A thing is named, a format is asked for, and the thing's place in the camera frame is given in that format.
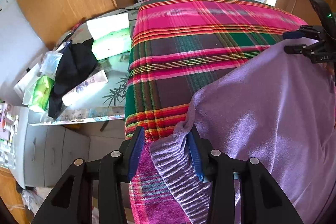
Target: silver screw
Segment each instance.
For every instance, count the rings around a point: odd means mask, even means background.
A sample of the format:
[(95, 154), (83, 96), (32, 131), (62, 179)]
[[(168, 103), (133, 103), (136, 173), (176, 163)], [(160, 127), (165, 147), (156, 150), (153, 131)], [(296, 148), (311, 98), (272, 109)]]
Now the silver screw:
[(221, 152), (217, 149), (214, 149), (214, 150), (211, 151), (211, 155), (213, 155), (215, 157), (218, 157), (220, 154), (221, 154)]
[(77, 159), (77, 160), (75, 160), (75, 165), (76, 166), (80, 166), (80, 165), (82, 165), (83, 164), (83, 160), (82, 159)]
[(259, 160), (257, 158), (250, 158), (250, 162), (254, 165), (257, 165), (259, 163)]
[(111, 153), (111, 156), (113, 157), (113, 158), (117, 158), (117, 157), (119, 157), (121, 155), (121, 153), (120, 153), (120, 151), (118, 151), (118, 150), (115, 150), (115, 151), (113, 151), (112, 153)]

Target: rolled cloth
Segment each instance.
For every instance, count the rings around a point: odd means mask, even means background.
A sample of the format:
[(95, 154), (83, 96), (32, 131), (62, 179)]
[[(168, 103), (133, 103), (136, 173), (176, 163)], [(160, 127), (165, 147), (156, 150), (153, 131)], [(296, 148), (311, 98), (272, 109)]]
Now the rolled cloth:
[[(312, 42), (282, 41), (202, 88), (186, 120), (151, 144), (156, 169), (191, 223), (205, 223), (211, 195), (211, 183), (199, 181), (186, 146), (193, 124), (231, 158), (257, 157), (305, 224), (326, 210), (335, 196), (335, 85), (321, 64), (283, 50)], [(240, 212), (239, 192), (235, 202)]]

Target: white tube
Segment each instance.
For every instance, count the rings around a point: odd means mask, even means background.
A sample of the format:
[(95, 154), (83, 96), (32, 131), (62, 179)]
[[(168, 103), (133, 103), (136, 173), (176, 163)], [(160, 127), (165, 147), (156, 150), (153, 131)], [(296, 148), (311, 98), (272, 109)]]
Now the white tube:
[(80, 83), (77, 87), (70, 90), (67, 94), (62, 97), (63, 104), (66, 106), (72, 105), (80, 98), (86, 95), (90, 95), (99, 89), (103, 84), (106, 84), (108, 79), (106, 77), (105, 71), (101, 70), (95, 75), (87, 78), (83, 83)]

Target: plaid bed sheet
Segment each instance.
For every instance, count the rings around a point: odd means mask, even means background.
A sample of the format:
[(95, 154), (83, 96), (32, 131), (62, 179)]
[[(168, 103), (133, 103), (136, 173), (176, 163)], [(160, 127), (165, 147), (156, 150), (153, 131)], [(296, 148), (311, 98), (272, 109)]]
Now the plaid bed sheet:
[(306, 23), (249, 0), (149, 0), (139, 9), (126, 93), (126, 138), (145, 127), (130, 199), (136, 223), (189, 223), (155, 169), (151, 142), (184, 121), (193, 94)]

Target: black cloth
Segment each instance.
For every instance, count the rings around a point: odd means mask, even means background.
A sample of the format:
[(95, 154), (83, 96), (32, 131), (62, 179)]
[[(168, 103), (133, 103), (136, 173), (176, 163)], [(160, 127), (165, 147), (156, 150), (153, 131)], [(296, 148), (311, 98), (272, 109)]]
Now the black cloth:
[(49, 97), (49, 116), (56, 119), (66, 108), (62, 97), (85, 81), (98, 61), (92, 53), (93, 38), (82, 44), (69, 44), (59, 61), (55, 83)]

